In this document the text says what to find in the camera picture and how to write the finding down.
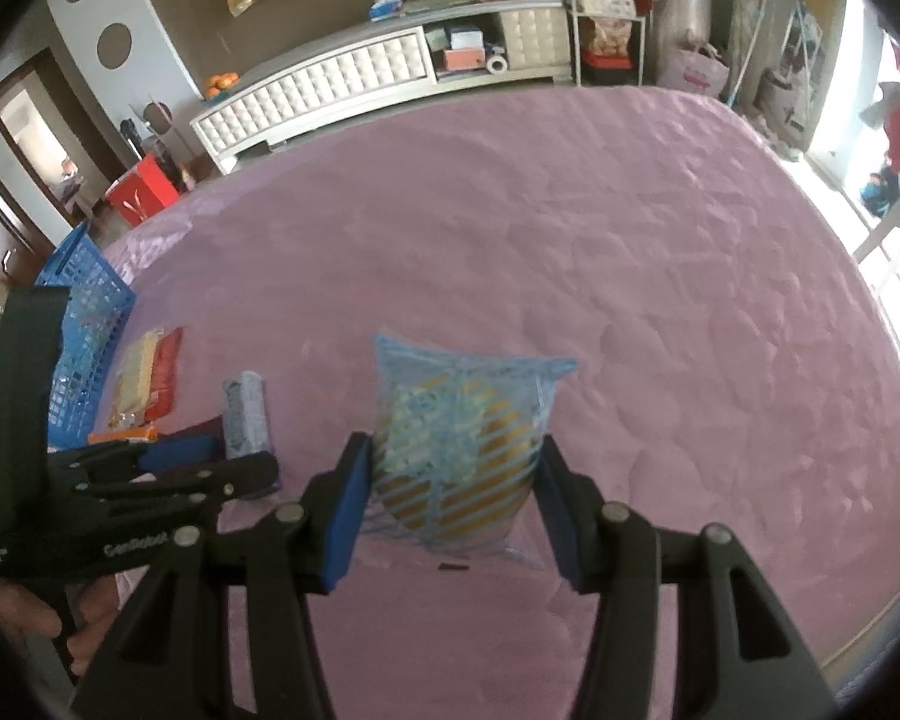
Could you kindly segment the person's left hand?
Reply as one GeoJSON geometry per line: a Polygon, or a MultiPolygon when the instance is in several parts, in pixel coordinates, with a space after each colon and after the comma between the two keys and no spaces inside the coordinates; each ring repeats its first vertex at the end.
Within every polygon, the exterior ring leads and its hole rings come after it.
{"type": "MultiPolygon", "coordinates": [[[[73,659],[69,671],[82,676],[89,668],[95,652],[119,613],[116,578],[100,577],[77,599],[82,626],[66,640],[73,659]]],[[[52,606],[46,605],[29,590],[0,578],[0,628],[14,644],[25,634],[56,639],[63,632],[63,622],[52,606]]]]}

